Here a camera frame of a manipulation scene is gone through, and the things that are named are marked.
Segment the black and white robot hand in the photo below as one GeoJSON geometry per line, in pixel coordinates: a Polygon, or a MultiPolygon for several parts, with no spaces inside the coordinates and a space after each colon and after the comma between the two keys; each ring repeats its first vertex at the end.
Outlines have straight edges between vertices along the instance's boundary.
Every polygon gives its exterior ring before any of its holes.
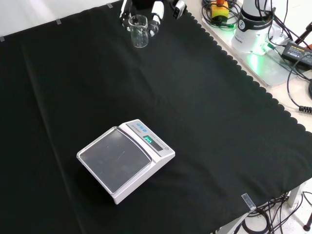
{"type": "Polygon", "coordinates": [[[185,0],[124,0],[120,9],[119,20],[122,26],[130,31],[129,19],[134,15],[132,7],[134,6],[136,10],[151,8],[152,20],[148,23],[148,34],[154,37],[163,21],[165,2],[169,3],[174,19],[179,19],[186,12],[187,4],[185,0]]]}

